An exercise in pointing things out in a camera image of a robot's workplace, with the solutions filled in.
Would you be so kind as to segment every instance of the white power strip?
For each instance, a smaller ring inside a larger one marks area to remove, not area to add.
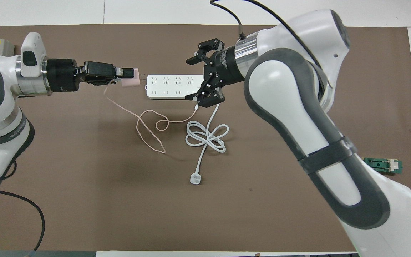
[[[196,93],[204,75],[148,75],[145,90],[150,99],[184,100]]]

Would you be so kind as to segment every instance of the pink cable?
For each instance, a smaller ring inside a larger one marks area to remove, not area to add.
[[[116,103],[115,101],[113,101],[111,98],[109,98],[108,96],[106,96],[107,88],[108,88],[108,87],[106,86],[106,89],[104,89],[104,96],[105,96],[109,101],[111,101],[113,104],[115,104],[116,106],[120,107],[121,109],[123,109],[123,110],[129,112],[130,114],[132,114],[132,115],[134,115],[134,116],[137,117],[136,131],[137,131],[137,133],[139,134],[139,137],[142,139],[142,141],[143,141],[148,147],[150,147],[153,151],[158,152],[158,153],[166,153],[166,149],[164,148],[163,142],[161,142],[161,140],[153,133],[153,131],[147,127],[147,124],[145,124],[145,122],[142,120],[142,116],[143,116],[145,113],[147,113],[147,112],[154,112],[155,114],[158,114],[159,116],[164,117],[164,119],[158,120],[158,121],[155,123],[155,127],[156,127],[156,129],[157,129],[158,131],[164,131],[164,130],[167,130],[167,129],[168,129],[168,127],[169,127],[169,122],[172,122],[172,123],[186,122],[187,120],[191,119],[191,117],[193,117],[194,114],[195,114],[196,111],[197,111],[197,107],[195,107],[193,114],[191,114],[191,116],[189,116],[187,119],[181,120],[181,121],[172,121],[172,120],[169,120],[168,117],[166,117],[165,115],[160,114],[160,113],[158,113],[158,112],[156,112],[156,111],[154,111],[154,110],[146,110],[145,112],[142,112],[142,114],[139,116],[139,115],[131,112],[130,110],[122,107],[121,105],[117,104],[117,103]],[[155,137],[155,139],[156,139],[156,140],[158,141],[158,143],[161,145],[161,148],[163,149],[162,151],[153,148],[152,146],[150,146],[150,145],[144,140],[144,137],[142,137],[142,134],[141,134],[141,132],[139,131],[139,127],[138,127],[138,126],[139,126],[139,121],[142,122],[142,125],[144,125],[144,127],[150,132],[150,134],[152,134],[153,137]],[[163,121],[167,122],[166,127],[165,127],[164,129],[158,128],[158,123],[163,122]]]

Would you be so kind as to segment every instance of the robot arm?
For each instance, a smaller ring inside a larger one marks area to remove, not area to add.
[[[326,114],[349,48],[344,26],[330,10],[291,24],[321,68],[279,25],[217,47],[209,60],[199,44],[196,56],[207,61],[204,86],[187,97],[207,107],[224,101],[222,86],[244,80],[248,105],[280,133],[360,256],[411,257],[411,190],[367,166]]]
[[[0,183],[34,137],[34,127],[16,98],[77,91],[81,82],[98,86],[135,76],[135,69],[112,64],[87,61],[78,66],[73,59],[48,59],[41,36],[34,32],[25,38],[21,52],[0,56]]]

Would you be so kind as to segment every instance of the white cable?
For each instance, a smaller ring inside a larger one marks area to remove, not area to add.
[[[121,105],[117,104],[114,100],[112,100],[111,98],[109,98],[108,96],[106,96],[106,92],[107,92],[107,86],[106,86],[106,89],[104,89],[104,96],[105,96],[109,101],[111,101],[113,104],[115,104],[116,106],[120,107],[120,108],[123,109],[124,111],[126,111],[126,112],[128,112],[128,113],[130,113],[130,114],[132,114],[132,115],[134,115],[134,116],[137,117],[136,131],[137,131],[137,133],[139,134],[139,137],[142,139],[142,141],[143,141],[148,147],[150,147],[153,151],[158,152],[158,153],[166,153],[166,149],[164,148],[163,142],[161,142],[161,140],[153,133],[153,131],[147,127],[147,125],[145,124],[145,122],[142,120],[142,116],[143,116],[144,114],[146,114],[147,112],[154,112],[155,114],[158,114],[159,116],[164,117],[164,119],[158,120],[158,121],[156,122],[156,124],[155,124],[155,127],[156,127],[156,129],[157,129],[158,131],[164,131],[164,130],[167,130],[167,129],[168,129],[170,122],[172,122],[172,123],[186,122],[187,120],[191,119],[191,117],[193,117],[193,115],[194,115],[194,114],[196,113],[196,111],[198,110],[198,105],[196,105],[196,106],[194,107],[194,112],[193,112],[193,114],[191,114],[191,116],[189,116],[187,119],[181,120],[181,121],[172,121],[172,120],[169,120],[165,115],[160,114],[160,113],[158,113],[158,112],[156,112],[156,111],[154,111],[154,110],[146,110],[146,111],[142,112],[142,114],[139,116],[139,115],[131,112],[130,110],[122,107]],[[144,127],[150,132],[150,134],[152,134],[153,137],[155,137],[155,139],[156,139],[156,140],[158,141],[158,143],[161,145],[162,150],[157,150],[157,149],[153,148],[151,145],[149,145],[149,144],[144,140],[144,138],[142,137],[141,132],[139,131],[139,121],[140,121],[140,122],[142,123],[142,125],[144,125]],[[162,129],[159,128],[159,127],[158,127],[158,123],[160,123],[160,122],[166,122],[166,127],[165,127],[165,128],[162,128]]]
[[[194,185],[198,185],[201,182],[201,175],[199,175],[199,166],[201,165],[202,156],[204,156],[207,146],[210,146],[219,153],[226,152],[225,142],[221,140],[221,138],[228,134],[229,126],[226,124],[221,124],[217,126],[212,132],[209,132],[210,123],[212,122],[212,119],[215,116],[218,107],[220,107],[220,104],[217,104],[217,107],[215,107],[215,110],[213,111],[212,115],[210,116],[209,122],[207,123],[207,127],[204,127],[201,123],[197,121],[188,122],[188,124],[186,125],[187,135],[185,137],[185,142],[187,143],[187,145],[195,147],[204,145],[204,147],[202,148],[201,155],[199,156],[196,170],[193,174],[191,174],[191,177],[189,179],[190,183]],[[197,127],[201,131],[192,131],[191,127]],[[215,136],[217,130],[221,129],[222,127],[225,127],[226,131],[223,132],[221,135]],[[189,138],[197,140],[199,143],[190,143],[188,140]]]

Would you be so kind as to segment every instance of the white plug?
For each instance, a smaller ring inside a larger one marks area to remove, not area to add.
[[[199,185],[201,183],[201,175],[199,175],[199,168],[196,168],[196,171],[191,174],[189,182],[194,185]]]

